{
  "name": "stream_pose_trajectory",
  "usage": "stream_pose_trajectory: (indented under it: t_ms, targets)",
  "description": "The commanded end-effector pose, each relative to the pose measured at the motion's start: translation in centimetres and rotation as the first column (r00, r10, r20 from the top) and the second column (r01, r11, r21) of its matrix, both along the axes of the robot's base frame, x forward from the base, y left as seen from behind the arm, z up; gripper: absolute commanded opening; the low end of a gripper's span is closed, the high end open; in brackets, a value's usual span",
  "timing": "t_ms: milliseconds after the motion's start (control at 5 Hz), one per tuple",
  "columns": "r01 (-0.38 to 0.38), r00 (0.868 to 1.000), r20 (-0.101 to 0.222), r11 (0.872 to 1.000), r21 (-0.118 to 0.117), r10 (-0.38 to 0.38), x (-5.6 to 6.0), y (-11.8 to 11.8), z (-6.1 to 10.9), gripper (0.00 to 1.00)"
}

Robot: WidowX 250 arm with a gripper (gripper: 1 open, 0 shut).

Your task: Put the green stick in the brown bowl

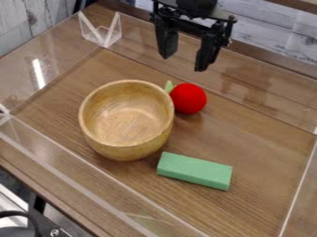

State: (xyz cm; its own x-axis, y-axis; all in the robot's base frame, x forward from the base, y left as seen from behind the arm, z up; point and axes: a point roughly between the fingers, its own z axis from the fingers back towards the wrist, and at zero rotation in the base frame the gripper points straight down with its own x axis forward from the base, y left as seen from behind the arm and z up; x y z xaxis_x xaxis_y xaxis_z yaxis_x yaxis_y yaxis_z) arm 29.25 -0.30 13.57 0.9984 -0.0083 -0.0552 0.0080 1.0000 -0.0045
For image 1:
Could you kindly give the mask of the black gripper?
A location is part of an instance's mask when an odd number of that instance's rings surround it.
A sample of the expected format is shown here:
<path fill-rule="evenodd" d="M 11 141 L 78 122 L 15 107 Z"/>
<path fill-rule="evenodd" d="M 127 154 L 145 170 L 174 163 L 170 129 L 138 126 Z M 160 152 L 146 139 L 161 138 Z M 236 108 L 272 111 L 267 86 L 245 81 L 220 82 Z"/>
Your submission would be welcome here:
<path fill-rule="evenodd" d="M 178 31 L 198 33 L 220 31 L 232 33 L 233 25 L 238 22 L 218 7 L 218 0 L 153 0 L 151 21 L 155 23 L 158 52 L 168 59 L 178 48 Z M 202 36 L 201 48 L 196 56 L 194 70 L 204 72 L 216 62 L 221 48 L 226 46 L 224 35 L 208 32 Z"/>

